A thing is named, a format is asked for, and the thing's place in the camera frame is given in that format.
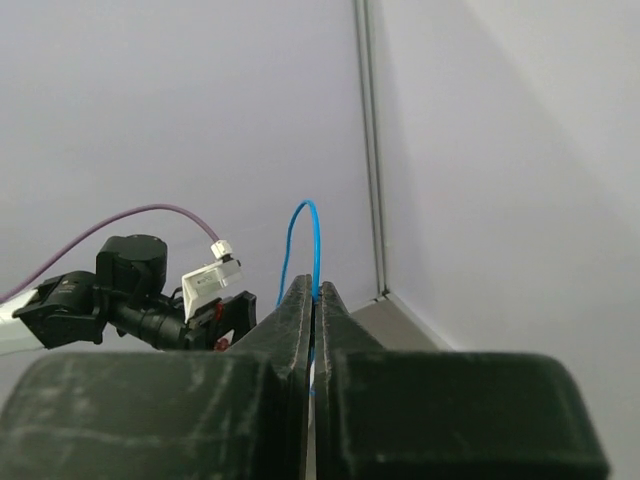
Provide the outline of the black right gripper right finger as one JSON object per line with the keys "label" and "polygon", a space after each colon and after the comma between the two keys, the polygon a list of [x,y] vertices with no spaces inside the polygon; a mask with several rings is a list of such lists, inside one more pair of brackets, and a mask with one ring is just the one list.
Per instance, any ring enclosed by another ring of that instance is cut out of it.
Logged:
{"label": "black right gripper right finger", "polygon": [[385,348],[325,283],[315,309],[321,479],[605,479],[578,385],[535,353]]}

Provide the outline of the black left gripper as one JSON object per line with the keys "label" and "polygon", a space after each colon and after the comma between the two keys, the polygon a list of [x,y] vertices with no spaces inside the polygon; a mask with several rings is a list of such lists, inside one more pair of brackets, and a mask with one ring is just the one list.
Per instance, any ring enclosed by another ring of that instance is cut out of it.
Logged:
{"label": "black left gripper", "polygon": [[162,294],[168,247],[149,235],[112,236],[93,273],[74,271],[40,284],[12,316],[47,349],[103,342],[113,325],[157,350],[227,350],[257,324],[257,297],[216,298],[186,320],[183,300]]}

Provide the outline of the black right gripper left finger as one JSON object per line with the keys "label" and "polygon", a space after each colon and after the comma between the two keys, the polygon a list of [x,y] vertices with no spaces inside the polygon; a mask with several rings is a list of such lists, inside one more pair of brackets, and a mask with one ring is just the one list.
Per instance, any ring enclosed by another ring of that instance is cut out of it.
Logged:
{"label": "black right gripper left finger", "polygon": [[222,353],[64,352],[1,412],[5,479],[301,479],[311,278]]}

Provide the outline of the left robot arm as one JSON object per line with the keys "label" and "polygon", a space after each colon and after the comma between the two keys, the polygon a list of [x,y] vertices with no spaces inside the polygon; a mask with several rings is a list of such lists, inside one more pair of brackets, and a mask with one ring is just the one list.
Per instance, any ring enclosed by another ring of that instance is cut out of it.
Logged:
{"label": "left robot arm", "polygon": [[113,236],[97,254],[95,272],[50,278],[2,304],[1,352],[101,344],[107,326],[156,350],[222,351],[255,327],[256,297],[221,296],[239,279],[241,264],[225,241],[211,250],[213,263],[184,275],[166,296],[166,243]]}

